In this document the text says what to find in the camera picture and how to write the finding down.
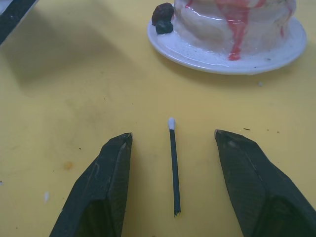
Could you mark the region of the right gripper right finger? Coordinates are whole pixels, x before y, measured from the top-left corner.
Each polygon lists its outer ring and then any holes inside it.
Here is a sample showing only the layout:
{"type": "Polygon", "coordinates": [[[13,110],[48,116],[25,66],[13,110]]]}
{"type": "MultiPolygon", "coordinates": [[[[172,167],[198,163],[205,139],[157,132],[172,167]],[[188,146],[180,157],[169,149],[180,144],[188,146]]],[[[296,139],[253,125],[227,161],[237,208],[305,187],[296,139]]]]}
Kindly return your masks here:
{"type": "Polygon", "coordinates": [[[229,198],[245,237],[314,237],[316,211],[259,145],[216,130],[229,198]]]}

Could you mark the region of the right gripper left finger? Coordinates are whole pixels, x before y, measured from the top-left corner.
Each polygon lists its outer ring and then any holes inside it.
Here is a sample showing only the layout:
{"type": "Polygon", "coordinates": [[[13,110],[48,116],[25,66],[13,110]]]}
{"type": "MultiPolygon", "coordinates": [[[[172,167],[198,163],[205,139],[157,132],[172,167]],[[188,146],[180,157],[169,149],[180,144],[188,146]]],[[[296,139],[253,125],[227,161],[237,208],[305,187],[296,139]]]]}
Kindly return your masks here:
{"type": "Polygon", "coordinates": [[[124,133],[102,147],[73,185],[50,236],[121,236],[132,142],[132,133],[124,133]]]}

